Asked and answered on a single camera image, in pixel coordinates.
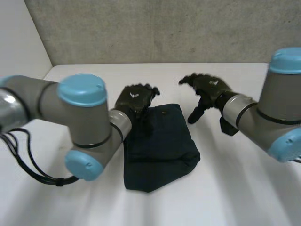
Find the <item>black glove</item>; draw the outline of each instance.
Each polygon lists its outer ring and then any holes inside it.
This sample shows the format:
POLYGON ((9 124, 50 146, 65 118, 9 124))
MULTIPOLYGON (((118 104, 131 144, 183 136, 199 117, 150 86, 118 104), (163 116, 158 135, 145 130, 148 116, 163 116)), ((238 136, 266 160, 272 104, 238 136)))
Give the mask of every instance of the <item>black glove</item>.
POLYGON ((149 84, 126 86, 116 101, 115 109, 126 113, 133 123, 141 119, 156 95, 160 95, 160 91, 149 84))
POLYGON ((219 108, 222 111, 224 99, 236 95, 231 91, 231 88, 220 78, 211 76, 209 74, 192 74, 185 76, 179 81, 179 84, 187 83, 192 86, 197 95, 201 98, 198 102, 198 106, 194 109, 192 114, 188 118, 188 123, 193 124, 204 114, 206 109, 211 107, 219 108))

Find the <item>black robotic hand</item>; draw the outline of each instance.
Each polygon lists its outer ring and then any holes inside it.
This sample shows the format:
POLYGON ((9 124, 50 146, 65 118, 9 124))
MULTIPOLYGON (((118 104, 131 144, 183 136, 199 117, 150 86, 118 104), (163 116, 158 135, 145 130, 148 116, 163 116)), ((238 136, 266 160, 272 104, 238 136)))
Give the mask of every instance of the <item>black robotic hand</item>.
MULTIPOLYGON (((185 76, 179 81, 179 84, 184 83, 192 86, 196 94, 201 96, 198 106, 188 117, 188 123, 190 124, 199 120, 206 109, 215 107, 222 113, 227 101, 237 94, 233 92, 222 79, 209 74, 194 73, 192 75, 185 76)), ((233 136, 238 132, 238 130, 231 126, 223 117, 220 118, 220 125, 222 132, 230 136, 233 136)))
POLYGON ((194 109, 188 118, 188 123, 195 123, 204 114, 206 109, 217 106, 217 99, 225 92, 231 91, 231 88, 220 78, 209 74, 192 74, 185 76, 179 81, 179 84, 187 83, 192 86, 197 95, 201 98, 198 106, 194 109))
POLYGON ((115 109, 125 112, 132 122, 139 120, 156 95, 160 95, 160 91, 150 84, 126 86, 116 101, 115 109))

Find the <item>white wall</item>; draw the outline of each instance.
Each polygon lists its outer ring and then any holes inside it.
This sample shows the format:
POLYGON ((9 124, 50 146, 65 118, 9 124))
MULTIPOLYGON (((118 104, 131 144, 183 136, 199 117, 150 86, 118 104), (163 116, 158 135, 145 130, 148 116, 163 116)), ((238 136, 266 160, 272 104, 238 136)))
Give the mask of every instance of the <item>white wall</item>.
POLYGON ((43 78, 52 68, 23 0, 0 0, 0 76, 43 78))

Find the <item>black ring band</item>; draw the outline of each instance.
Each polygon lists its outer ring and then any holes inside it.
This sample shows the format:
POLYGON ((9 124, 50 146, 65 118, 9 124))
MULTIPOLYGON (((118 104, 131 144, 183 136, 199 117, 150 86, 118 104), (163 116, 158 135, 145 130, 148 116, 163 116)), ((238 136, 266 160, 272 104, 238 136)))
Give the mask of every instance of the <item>black ring band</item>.
POLYGON ((110 122, 110 125, 117 130, 117 132, 119 133, 119 135, 121 137, 121 142, 123 142, 123 134, 122 134, 121 130, 119 129, 119 127, 116 126, 115 124, 113 124, 112 122, 110 122))
POLYGON ((79 145, 79 144, 76 144, 75 142, 73 142, 73 144, 76 146, 76 147, 79 147, 79 148, 83 148, 83 149, 91 149, 91 148, 95 148, 95 147, 99 147, 101 145, 103 145, 104 143, 107 143, 107 141, 110 139, 111 137, 111 133, 109 134, 109 136, 104 139, 102 142, 100 143, 97 143, 97 144, 92 144, 92 145, 79 145))
POLYGON ((41 108, 40 108, 40 103, 41 103, 41 100, 42 100, 42 97, 43 97, 44 92, 45 92, 46 89, 47 89, 49 86, 51 86, 52 84, 55 84, 55 82, 48 83, 46 86, 43 87, 43 89, 42 89, 42 91, 41 91, 41 93, 40 93, 39 99, 38 99, 38 103, 37 103, 37 112, 39 113, 39 115, 40 115, 42 118, 44 118, 44 117, 43 117, 43 115, 42 115, 42 111, 41 111, 41 108))
POLYGON ((246 107, 238 114, 238 116, 237 116, 237 118, 236 118, 236 128, 238 128, 239 121, 240 121, 241 117, 243 116, 243 114, 244 114, 250 107, 253 107, 253 106, 255 106, 255 105, 257 105, 257 103, 251 103, 251 104, 249 104, 248 106, 246 106, 246 107))
POLYGON ((275 119, 272 117, 267 116, 266 114, 262 113, 258 108, 256 109, 257 113, 264 119, 274 122, 274 123, 278 123, 278 124, 284 124, 284 125, 297 125, 301 123, 301 120, 280 120, 280 119, 275 119))

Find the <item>light blue joint cap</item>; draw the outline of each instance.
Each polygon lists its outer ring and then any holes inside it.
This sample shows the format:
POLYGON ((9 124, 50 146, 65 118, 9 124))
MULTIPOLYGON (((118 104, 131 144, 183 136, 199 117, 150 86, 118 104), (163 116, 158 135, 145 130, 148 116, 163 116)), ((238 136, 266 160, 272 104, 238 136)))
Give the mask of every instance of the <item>light blue joint cap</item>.
POLYGON ((1 77, 0 78, 0 87, 4 86, 8 80, 10 80, 11 78, 16 77, 16 76, 22 76, 22 75, 9 75, 9 76, 1 77))
POLYGON ((280 162, 292 161, 301 156, 301 128, 293 129, 275 140, 268 154, 280 162))
POLYGON ((282 48, 272 56, 269 70, 277 74, 301 74, 301 48, 282 48))
POLYGON ((96 180, 103 172, 103 165, 99 161, 77 150, 70 150, 67 153, 65 166, 70 173, 85 181, 96 180))
POLYGON ((104 81, 92 74, 77 74, 64 79, 58 95, 65 102, 79 107, 95 107, 107 100, 104 81))

